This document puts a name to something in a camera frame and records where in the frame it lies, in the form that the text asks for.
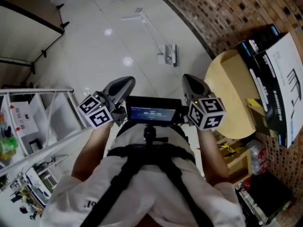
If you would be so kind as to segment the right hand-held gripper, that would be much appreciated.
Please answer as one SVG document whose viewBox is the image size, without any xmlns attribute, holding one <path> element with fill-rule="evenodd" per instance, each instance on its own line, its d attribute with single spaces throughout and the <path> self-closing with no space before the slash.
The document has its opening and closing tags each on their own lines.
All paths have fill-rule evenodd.
<svg viewBox="0 0 303 227">
<path fill-rule="evenodd" d="M 182 87 L 188 106 L 186 117 L 189 125 L 194 125 L 199 130 L 218 128 L 226 115 L 221 99 L 212 94 L 209 86 L 202 79 L 190 74 L 183 75 Z M 193 93 L 200 96 L 193 98 Z"/>
</svg>

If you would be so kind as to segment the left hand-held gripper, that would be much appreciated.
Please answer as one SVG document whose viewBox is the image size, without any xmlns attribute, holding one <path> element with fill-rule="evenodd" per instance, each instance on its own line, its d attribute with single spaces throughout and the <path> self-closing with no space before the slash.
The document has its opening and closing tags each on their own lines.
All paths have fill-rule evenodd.
<svg viewBox="0 0 303 227">
<path fill-rule="evenodd" d="M 125 119 L 123 102 L 131 94 L 134 86 L 135 78 L 132 76 L 113 80 L 103 92 L 96 91 L 86 97 L 77 109 L 94 129 L 109 122 L 114 122 L 120 127 Z"/>
</svg>

